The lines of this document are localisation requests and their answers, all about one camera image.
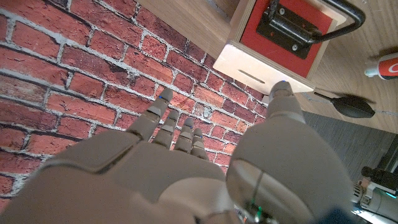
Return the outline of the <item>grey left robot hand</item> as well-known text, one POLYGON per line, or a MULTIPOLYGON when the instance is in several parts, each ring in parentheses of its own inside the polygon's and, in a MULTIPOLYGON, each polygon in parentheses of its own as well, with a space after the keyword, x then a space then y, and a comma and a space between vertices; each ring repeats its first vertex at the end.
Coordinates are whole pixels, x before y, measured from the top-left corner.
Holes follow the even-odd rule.
POLYGON ((352 213, 370 223, 397 224, 397 191, 371 181, 353 184, 352 213))

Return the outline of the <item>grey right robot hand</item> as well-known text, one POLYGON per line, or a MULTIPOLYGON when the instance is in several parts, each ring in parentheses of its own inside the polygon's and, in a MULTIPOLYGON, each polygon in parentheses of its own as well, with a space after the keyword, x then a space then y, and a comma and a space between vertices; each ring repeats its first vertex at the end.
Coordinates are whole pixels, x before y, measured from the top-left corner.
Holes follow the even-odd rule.
POLYGON ((109 130, 47 160, 1 214, 2 223, 351 223, 353 184, 306 124, 288 82, 239 140, 228 170, 165 89, 125 131, 109 130))

